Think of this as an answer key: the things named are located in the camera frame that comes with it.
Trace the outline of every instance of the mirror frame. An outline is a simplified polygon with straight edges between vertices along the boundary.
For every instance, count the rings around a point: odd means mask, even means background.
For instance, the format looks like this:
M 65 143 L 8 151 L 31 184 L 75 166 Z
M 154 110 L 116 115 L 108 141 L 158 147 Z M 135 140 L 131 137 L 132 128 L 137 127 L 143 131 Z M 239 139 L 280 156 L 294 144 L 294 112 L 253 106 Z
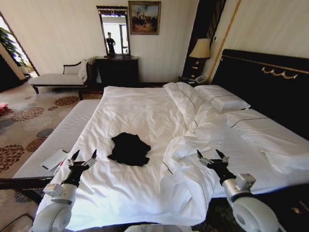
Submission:
M 110 54 L 110 53 L 108 53 L 101 11 L 111 9 L 111 8 L 115 9 L 115 10 L 126 11 L 126 37 L 127 37 L 127 44 L 128 44 L 128 54 Z M 129 31 L 128 31 L 128 20 L 127 20 L 128 7 L 127 6 L 97 6 L 97 10 L 98 10 L 98 14 L 99 14 L 100 22 L 101 22 L 101 28 L 102 28 L 103 38 L 104 38 L 104 46 L 105 46 L 105 49 L 106 49 L 106 56 L 108 56 L 108 57 L 130 57 L 131 56 L 131 48 L 130 48 L 130 37 L 129 37 Z

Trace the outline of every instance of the patterned carpet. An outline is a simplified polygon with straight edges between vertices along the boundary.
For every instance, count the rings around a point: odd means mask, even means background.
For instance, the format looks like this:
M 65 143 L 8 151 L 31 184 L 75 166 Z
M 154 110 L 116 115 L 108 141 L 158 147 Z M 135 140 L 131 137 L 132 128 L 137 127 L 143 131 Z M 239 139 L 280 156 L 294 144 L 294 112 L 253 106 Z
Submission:
M 78 103 L 77 90 L 40 88 L 36 94 L 25 83 L 1 92 L 0 104 L 8 103 L 10 111 L 0 116 L 0 178 L 10 178 L 31 154 L 45 141 L 61 120 Z M 101 98 L 99 94 L 84 95 L 84 99 Z M 37 205 L 13 190 L 0 190 L 0 230 L 22 214 L 35 215 Z M 27 232 L 28 217 L 22 217 L 6 232 Z M 93 228 L 84 232 L 122 232 L 129 225 Z M 201 232 L 242 232 L 236 224 L 226 200 L 212 201 L 207 220 L 193 227 Z

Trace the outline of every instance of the gold wall trim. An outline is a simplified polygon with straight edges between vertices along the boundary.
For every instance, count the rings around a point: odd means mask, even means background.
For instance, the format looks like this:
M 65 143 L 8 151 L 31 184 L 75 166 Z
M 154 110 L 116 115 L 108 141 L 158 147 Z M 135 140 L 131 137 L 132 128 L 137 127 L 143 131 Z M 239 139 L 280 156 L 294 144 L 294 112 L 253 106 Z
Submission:
M 221 45 L 220 45 L 219 51 L 218 51 L 218 53 L 217 53 L 216 59 L 215 59 L 213 65 L 212 65 L 211 72 L 210 72 L 210 74 L 209 74 L 209 76 L 208 76 L 208 79 L 207 79 L 207 83 L 210 82 L 211 75 L 212 75 L 212 73 L 213 73 L 213 71 L 214 71 L 214 68 L 215 68 L 217 62 L 218 62 L 219 56 L 220 56 L 221 51 L 222 51 L 222 48 L 223 48 L 223 46 L 224 46 L 224 44 L 225 44 L 226 38 L 227 38 L 227 36 L 228 36 L 228 33 L 229 33 L 230 30 L 231 30 L 231 26 L 232 26 L 232 24 L 233 24 L 233 22 L 234 22 L 234 19 L 235 19 L 235 16 L 236 16 L 236 14 L 237 14 L 237 11 L 238 11 L 238 8 L 239 8 L 239 6 L 240 6 L 241 1 L 242 1 L 242 0 L 238 0 L 238 2 L 237 2 L 237 5 L 236 5 L 235 10 L 234 10 L 234 13 L 233 13 L 233 16 L 232 16 L 232 18 L 231 18 L 231 20 L 230 20 L 230 23 L 229 23 L 229 25 L 228 25 L 228 27 L 227 27 L 227 30 L 226 30 L 225 35 L 224 35 L 224 38 L 223 38 L 222 43 L 221 43 Z
M 246 62 L 251 62 L 251 63 L 255 63 L 255 64 L 261 64 L 261 65 L 270 66 L 270 67 L 274 67 L 274 68 L 278 68 L 278 69 L 285 69 L 285 70 L 293 71 L 293 72 L 296 72 L 296 73 L 309 74 L 309 71 L 300 70 L 300 69 L 293 69 L 293 68 L 289 68 L 289 67 L 285 67 L 285 66 L 280 66 L 280 65 L 275 65 L 275 64 L 268 64 L 268 63 L 258 62 L 258 61 L 249 60 L 249 59 L 243 59 L 243 58 L 238 58 L 238 57 L 231 57 L 231 56 L 227 56 L 227 55 L 222 55 L 222 57 L 229 57 L 229 58 L 232 58 L 232 59 L 238 59 L 238 60 L 242 60 L 242 61 L 246 61 Z

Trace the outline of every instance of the mirror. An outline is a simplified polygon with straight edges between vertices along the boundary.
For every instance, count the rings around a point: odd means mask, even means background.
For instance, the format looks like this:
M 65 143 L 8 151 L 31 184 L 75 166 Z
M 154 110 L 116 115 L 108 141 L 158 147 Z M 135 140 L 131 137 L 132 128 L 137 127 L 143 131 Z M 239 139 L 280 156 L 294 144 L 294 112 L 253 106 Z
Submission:
M 127 7 L 97 6 L 107 56 L 130 56 Z

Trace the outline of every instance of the telephone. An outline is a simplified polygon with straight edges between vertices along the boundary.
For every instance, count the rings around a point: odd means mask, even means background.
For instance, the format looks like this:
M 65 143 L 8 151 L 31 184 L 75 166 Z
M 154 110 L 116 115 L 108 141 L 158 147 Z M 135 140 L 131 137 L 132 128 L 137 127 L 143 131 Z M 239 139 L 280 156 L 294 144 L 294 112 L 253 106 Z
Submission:
M 203 83 L 206 83 L 206 78 L 202 75 L 202 76 L 198 76 L 197 78 L 195 78 L 194 81 L 198 84 L 203 84 Z

